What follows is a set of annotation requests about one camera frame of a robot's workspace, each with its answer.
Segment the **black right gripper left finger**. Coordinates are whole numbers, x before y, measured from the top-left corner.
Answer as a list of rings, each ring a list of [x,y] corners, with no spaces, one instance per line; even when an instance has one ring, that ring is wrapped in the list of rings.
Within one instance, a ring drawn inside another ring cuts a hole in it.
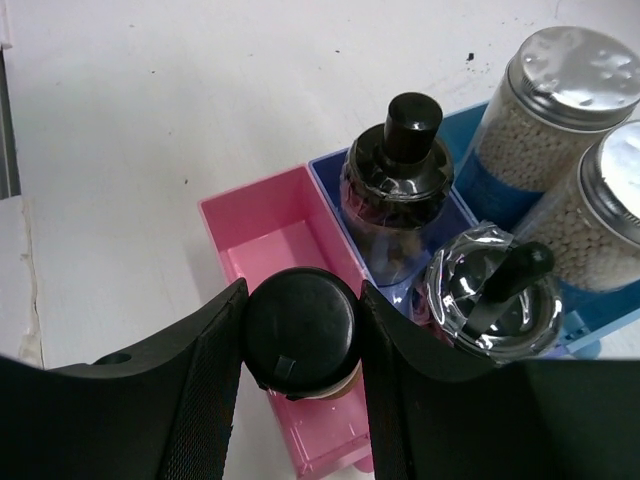
[[[94,363],[1,360],[5,479],[219,479],[248,300],[237,280],[199,310]]]

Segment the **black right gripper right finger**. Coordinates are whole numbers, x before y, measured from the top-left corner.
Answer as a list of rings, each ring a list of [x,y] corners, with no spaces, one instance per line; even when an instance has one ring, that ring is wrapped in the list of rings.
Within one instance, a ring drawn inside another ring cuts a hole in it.
[[[362,369],[379,479],[635,479],[639,364],[453,349],[362,286]]]

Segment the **small black-cap spice bottle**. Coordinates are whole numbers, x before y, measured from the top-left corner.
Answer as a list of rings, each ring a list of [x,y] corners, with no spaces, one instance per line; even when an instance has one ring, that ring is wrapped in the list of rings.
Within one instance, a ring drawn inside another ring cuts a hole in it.
[[[259,388],[335,399],[360,375],[358,299],[336,275],[295,267],[264,280],[241,319],[241,352]]]

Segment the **silver-lid salt bottle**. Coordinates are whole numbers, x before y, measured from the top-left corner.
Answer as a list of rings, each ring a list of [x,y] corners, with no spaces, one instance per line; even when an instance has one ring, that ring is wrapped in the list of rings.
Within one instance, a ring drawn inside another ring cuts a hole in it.
[[[588,28],[542,29],[508,62],[456,189],[477,219],[509,230],[638,103],[638,53]]]
[[[639,122],[614,128],[534,205],[517,239],[547,245],[555,275],[588,292],[639,280]]]

